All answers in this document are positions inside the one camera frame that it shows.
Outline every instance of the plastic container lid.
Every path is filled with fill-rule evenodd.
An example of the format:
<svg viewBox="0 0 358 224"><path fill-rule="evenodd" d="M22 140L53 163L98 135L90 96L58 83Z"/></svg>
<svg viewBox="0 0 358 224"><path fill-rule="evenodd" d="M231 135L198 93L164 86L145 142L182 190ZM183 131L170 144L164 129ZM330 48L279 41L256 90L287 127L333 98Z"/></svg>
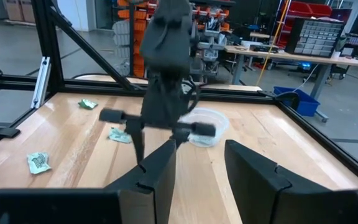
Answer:
<svg viewBox="0 0 358 224"><path fill-rule="evenodd" d="M196 134L189 135L189 142L198 147L213 147L217 145L223 135L223 132L229 126L229 120L224 114L207 108L195 108L192 112L181 117L180 121L186 123L200 122L215 125L215 137L199 136Z"/></svg>

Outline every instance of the metal bar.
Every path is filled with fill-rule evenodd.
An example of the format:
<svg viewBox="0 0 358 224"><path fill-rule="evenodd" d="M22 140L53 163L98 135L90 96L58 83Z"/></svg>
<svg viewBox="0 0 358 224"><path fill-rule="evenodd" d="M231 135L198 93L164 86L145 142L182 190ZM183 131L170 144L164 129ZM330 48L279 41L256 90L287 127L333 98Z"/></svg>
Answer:
<svg viewBox="0 0 358 224"><path fill-rule="evenodd" d="M277 17L278 17L278 15L279 15L279 13L280 13L281 3L282 3L282 2L283 2L283 0L280 0L280 2L279 2L279 4L278 4L278 7L277 7L276 15L274 16L274 21L273 21L273 23L270 25L270 26L272 26L272 27L271 27L272 30L270 31L270 38L273 37L274 27L276 26L276 24L278 24L278 23L277 23Z"/></svg>
<svg viewBox="0 0 358 224"><path fill-rule="evenodd" d="M258 6L258 10L256 11L256 16L254 19L254 24L257 25L258 21L259 21L259 13L260 13L260 8L262 7L262 3L264 0L259 0L259 6Z"/></svg>
<svg viewBox="0 0 358 224"><path fill-rule="evenodd" d="M330 140L317 128L307 122L295 110L281 102L277 102L277 106L289 116L297 125L305 130L314 140L322 145L329 153L331 153L337 160L342 162L350 171L358 176L358 160L347 153L344 149L339 147L335 142Z"/></svg>
<svg viewBox="0 0 358 224"><path fill-rule="evenodd" d="M321 112L320 110L316 110L316 114L321 118L321 121L323 123L327 123L329 117L327 115L325 115L323 112Z"/></svg>
<svg viewBox="0 0 358 224"><path fill-rule="evenodd" d="M81 49L85 51L107 74L109 74L117 83L119 83L126 90L134 90L131 83L120 74L104 59L77 31L75 31L69 23L59 15L55 10L50 9L50 14L54 23L64 31Z"/></svg>
<svg viewBox="0 0 358 224"><path fill-rule="evenodd" d="M287 7L287 10L285 11L285 17L284 17L284 20L283 20L283 25L282 26L280 26L280 24L279 24L279 26L280 26L280 35L278 36L278 38L277 38L277 42L281 39L281 33L282 33L282 30L283 30L283 28L284 28L284 24L285 24L285 21L287 21L287 15L288 15L288 11L290 10L290 6L291 6L291 2L292 2L292 0L287 0L287 1L289 1L289 3L288 3L288 7Z"/></svg>
<svg viewBox="0 0 358 224"><path fill-rule="evenodd" d="M319 66L322 66L322 68L318 73L316 83L314 84L314 87L310 93L310 96L313 97L315 100L317 100L318 97L320 96L321 90L323 90L323 86L326 83L326 80L331 71L330 65L319 65Z"/></svg>
<svg viewBox="0 0 358 224"><path fill-rule="evenodd" d="M191 0L191 2L196 4L206 4L209 6L222 6L222 7L232 7L236 5L235 1L221 1L221 0Z"/></svg>
<svg viewBox="0 0 358 224"><path fill-rule="evenodd" d="M234 76L231 82L233 85L239 84L243 65L244 65L244 55L240 54L237 58L236 68L234 69Z"/></svg>
<svg viewBox="0 0 358 224"><path fill-rule="evenodd" d="M129 4L129 76L135 76L135 5Z"/></svg>
<svg viewBox="0 0 358 224"><path fill-rule="evenodd" d="M0 81L0 89L2 90L34 91L34 88L35 88L35 83Z"/></svg>
<svg viewBox="0 0 358 224"><path fill-rule="evenodd" d="M85 86L87 88L93 88L94 91L97 91L100 87L110 88L112 90L122 89L118 83L113 82L101 82L101 81L89 81L89 80L65 80L66 85L71 86ZM146 89L147 84L138 84L139 87ZM264 94L261 94L257 91L243 91L243 90L224 90L224 89L215 89L215 88L203 88L201 87L202 94L220 94L220 95L232 95L232 96L261 96L265 97Z"/></svg>
<svg viewBox="0 0 358 224"><path fill-rule="evenodd" d="M52 10L53 5L51 0L32 1L32 5L37 30L39 35L42 36L42 38L40 38L42 55L44 57L50 57L52 60L52 71L48 87L51 92L56 93L63 87L64 77L56 28L49 13L50 11L54 11Z"/></svg>
<svg viewBox="0 0 358 224"><path fill-rule="evenodd" d="M67 85L64 89L65 93L81 93L81 94L93 94L93 95L113 95L113 96L131 96L131 97L143 97L145 91L128 91L123 90L122 88L107 88L99 87L92 88L89 86L75 86ZM227 94L217 94L217 93L201 93L200 100L204 101L224 101L231 103L260 103L266 105L274 104L272 98L263 97L263 96L234 96Z"/></svg>
<svg viewBox="0 0 358 224"><path fill-rule="evenodd" d="M35 84L34 95L31 101L31 108L40 108L45 101L47 83L50 75L50 57L42 57L40 72L38 73L37 83Z"/></svg>
<svg viewBox="0 0 358 224"><path fill-rule="evenodd" d="M0 81L35 83L37 77L26 77L23 75L0 75Z"/></svg>
<svg viewBox="0 0 358 224"><path fill-rule="evenodd" d="M340 8L342 7L342 4L343 4L343 0L342 0L341 3L339 4L338 9L340 9Z"/></svg>

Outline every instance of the candy wrapper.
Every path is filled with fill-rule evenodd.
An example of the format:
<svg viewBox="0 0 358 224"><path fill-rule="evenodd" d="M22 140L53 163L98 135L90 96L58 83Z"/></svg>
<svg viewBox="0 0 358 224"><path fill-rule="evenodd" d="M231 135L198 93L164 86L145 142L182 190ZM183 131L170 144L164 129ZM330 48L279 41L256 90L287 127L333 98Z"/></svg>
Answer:
<svg viewBox="0 0 358 224"><path fill-rule="evenodd" d="M132 138L130 135L125 133L124 131L121 131L118 128L111 128L109 133L109 139L117 142L122 142L129 144L132 142Z"/></svg>
<svg viewBox="0 0 358 224"><path fill-rule="evenodd" d="M48 165L48 154L46 152L36 152L27 155L27 162L32 174L39 174L51 169Z"/></svg>
<svg viewBox="0 0 358 224"><path fill-rule="evenodd" d="M93 110L93 108L95 108L98 105L97 103L85 99L82 99L80 102L78 102L78 104L80 107L87 110Z"/></svg>

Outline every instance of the workbench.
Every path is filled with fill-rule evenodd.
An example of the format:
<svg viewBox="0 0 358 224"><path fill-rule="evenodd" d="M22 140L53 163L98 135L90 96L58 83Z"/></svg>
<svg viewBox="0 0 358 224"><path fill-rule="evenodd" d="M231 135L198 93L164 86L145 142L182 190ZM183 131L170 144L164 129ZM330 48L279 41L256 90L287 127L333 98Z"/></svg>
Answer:
<svg viewBox="0 0 358 224"><path fill-rule="evenodd" d="M79 79L113 81L108 76ZM84 110L78 106L81 99L99 105L94 110ZM57 93L19 125L22 133L18 137L0 141L0 188L108 185L132 169L136 158L133 145L108 139L112 127L123 129L123 125L98 121L99 112L107 107L139 114L141 103L142 98L134 97ZM329 189L358 189L358 177L277 106L200 101L198 107L220 111L229 118L230 125L215 147L200 148L186 143L178 149L170 223L241 223L226 174L226 139L234 139ZM145 156L170 135L170 131L146 128ZM26 155L34 152L47 152L52 170L30 174Z"/></svg>
<svg viewBox="0 0 358 224"><path fill-rule="evenodd" d="M239 46L226 46L225 51L229 53L238 54L236 67L234 69L234 75L232 79L233 85L239 84L241 73L242 73L242 67L244 65L245 55L266 58L267 55L269 54L267 52L254 52L245 47L239 47ZM310 96L316 100L319 98L321 90L323 89L323 85L325 84L325 81L327 80L329 74L331 73L331 65L349 65L349 66L358 67L358 60L354 58L348 59L345 57L339 57L339 58L309 57L303 55L288 54L286 52L280 52L280 53L270 54L269 58L318 63L320 66L320 72L318 74L314 87L310 93ZM317 111L316 113L320 117L322 117L323 122L326 122L328 120L328 117L322 112Z"/></svg>
<svg viewBox="0 0 358 224"><path fill-rule="evenodd" d="M258 33L258 32L251 32L249 34L250 36L250 40L251 41L255 41L257 42L258 39L270 39L270 35L267 35L267 34L261 34L261 33ZM252 71L255 71L254 68L252 68L252 61L254 60L253 57L249 58L249 62L248 62L248 68L251 69Z"/></svg>

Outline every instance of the blue bin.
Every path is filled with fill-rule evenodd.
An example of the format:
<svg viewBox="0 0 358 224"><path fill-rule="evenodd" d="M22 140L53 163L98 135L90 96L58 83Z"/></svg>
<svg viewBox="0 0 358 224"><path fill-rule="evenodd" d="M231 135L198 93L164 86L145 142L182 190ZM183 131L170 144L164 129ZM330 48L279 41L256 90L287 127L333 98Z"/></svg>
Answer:
<svg viewBox="0 0 358 224"><path fill-rule="evenodd" d="M291 92L293 90L294 90L294 88L275 86L274 94L279 95L281 93ZM308 94L306 94L302 90L296 90L295 93L297 93L300 98L299 107L297 109L297 112L303 116L314 116L314 114L316 113L317 107L320 105L320 103L318 101L316 101L315 99L313 99ZM284 103L289 106L291 104L291 101L289 101L289 100L284 101Z"/></svg>

